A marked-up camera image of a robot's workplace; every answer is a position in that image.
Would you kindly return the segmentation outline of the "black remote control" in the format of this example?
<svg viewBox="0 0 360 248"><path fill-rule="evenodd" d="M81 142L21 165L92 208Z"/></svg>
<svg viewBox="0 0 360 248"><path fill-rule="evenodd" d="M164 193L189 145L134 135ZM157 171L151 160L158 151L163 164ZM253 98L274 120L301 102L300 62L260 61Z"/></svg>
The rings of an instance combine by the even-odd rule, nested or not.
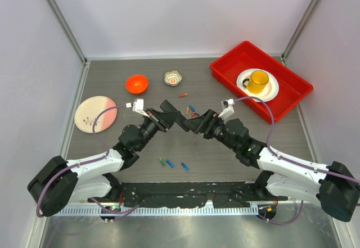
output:
<svg viewBox="0 0 360 248"><path fill-rule="evenodd" d="M164 100L161 105L160 108L164 111L164 112L177 112L177 118L175 120L175 122L178 124L179 127L181 127L185 132L189 132L190 129L185 125L185 121L187 120L182 113L177 110L168 100Z"/></svg>

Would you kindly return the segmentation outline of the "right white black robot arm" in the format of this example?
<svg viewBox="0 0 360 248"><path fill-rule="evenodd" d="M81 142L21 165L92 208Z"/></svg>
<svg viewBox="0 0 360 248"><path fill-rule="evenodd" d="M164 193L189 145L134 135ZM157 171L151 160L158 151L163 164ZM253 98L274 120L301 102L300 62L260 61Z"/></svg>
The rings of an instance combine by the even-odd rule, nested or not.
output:
<svg viewBox="0 0 360 248"><path fill-rule="evenodd" d="M223 121L212 110L184 124L193 133L225 145L242 164L262 170L254 186L258 199L302 200L337 220L351 220L359 202L359 182L344 164L319 164L280 152L251 137L239 119Z"/></svg>

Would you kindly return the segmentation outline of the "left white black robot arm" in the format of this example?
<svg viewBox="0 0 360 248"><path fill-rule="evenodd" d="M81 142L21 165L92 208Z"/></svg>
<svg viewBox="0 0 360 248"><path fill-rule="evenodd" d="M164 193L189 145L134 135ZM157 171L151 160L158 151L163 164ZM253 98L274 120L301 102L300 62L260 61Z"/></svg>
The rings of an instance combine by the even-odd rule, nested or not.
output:
<svg viewBox="0 0 360 248"><path fill-rule="evenodd" d="M142 124L126 125L117 144L104 153L75 160L51 158L27 186L37 204L37 217L53 216L71 201L116 201L120 184L113 173L132 166L157 132L167 132L174 124L183 125L185 117L180 111L167 105L160 108L146 109Z"/></svg>

